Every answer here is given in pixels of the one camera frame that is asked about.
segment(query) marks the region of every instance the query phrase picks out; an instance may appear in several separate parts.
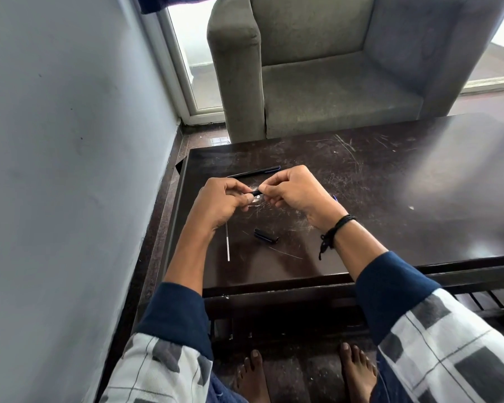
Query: black pen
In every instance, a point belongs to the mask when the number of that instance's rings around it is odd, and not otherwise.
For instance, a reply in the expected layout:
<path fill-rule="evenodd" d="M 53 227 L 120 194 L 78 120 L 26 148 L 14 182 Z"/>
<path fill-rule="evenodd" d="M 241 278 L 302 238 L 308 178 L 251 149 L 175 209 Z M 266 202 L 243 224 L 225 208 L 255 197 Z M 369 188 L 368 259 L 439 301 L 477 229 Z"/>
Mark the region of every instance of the black pen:
<path fill-rule="evenodd" d="M 281 168 L 282 167 L 280 167 L 280 165 L 278 165 L 276 167 L 269 167 L 269 168 L 263 168 L 261 170 L 247 171 L 247 172 L 242 172 L 240 174 L 228 175 L 228 178 L 244 178 L 244 177 L 251 177 L 252 175 L 258 175 L 258 174 L 269 174 L 270 172 L 280 171 Z"/>

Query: cushion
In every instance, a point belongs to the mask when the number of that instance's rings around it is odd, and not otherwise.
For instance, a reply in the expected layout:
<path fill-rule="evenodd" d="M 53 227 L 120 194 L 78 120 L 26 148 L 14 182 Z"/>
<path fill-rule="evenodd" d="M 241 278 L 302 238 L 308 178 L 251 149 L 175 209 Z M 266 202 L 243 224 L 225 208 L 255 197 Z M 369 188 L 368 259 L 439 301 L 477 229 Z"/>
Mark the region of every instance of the cushion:
<path fill-rule="evenodd" d="M 374 0 L 250 0 L 262 65 L 360 51 Z"/>
<path fill-rule="evenodd" d="M 423 99 L 357 52 L 262 68 L 267 138 L 416 120 Z"/>

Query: light blue wall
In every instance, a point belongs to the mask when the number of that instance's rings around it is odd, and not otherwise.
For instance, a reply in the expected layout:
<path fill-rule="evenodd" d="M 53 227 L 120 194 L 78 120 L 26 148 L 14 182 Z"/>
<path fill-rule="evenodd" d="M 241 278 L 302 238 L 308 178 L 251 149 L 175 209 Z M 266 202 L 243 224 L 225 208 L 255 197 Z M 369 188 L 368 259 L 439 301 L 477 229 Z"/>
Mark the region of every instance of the light blue wall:
<path fill-rule="evenodd" d="M 117 0 L 0 0 L 0 402 L 90 402 L 177 118 Z"/>

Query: sleeve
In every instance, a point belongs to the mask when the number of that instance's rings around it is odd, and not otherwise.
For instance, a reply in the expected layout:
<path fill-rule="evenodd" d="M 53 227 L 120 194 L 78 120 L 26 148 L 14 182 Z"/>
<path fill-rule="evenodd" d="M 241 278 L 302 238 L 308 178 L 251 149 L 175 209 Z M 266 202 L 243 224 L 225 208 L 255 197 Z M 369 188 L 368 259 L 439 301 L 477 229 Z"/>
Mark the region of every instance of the sleeve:
<path fill-rule="evenodd" d="M 202 296 L 162 283 L 136 331 L 101 403 L 205 402 L 213 352 Z"/>
<path fill-rule="evenodd" d="M 504 402 L 504 336 L 435 281 L 388 252 L 362 271 L 356 292 L 382 372 L 410 400 Z"/>

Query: curtain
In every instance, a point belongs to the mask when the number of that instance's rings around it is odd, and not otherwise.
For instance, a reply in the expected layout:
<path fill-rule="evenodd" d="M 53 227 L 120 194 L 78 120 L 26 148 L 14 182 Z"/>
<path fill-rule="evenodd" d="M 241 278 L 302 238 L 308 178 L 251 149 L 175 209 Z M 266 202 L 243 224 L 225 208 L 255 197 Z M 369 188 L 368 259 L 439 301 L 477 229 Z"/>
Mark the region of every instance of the curtain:
<path fill-rule="evenodd" d="M 197 3 L 203 0 L 138 0 L 142 14 L 156 13 L 162 9 L 174 5 L 185 3 Z"/>

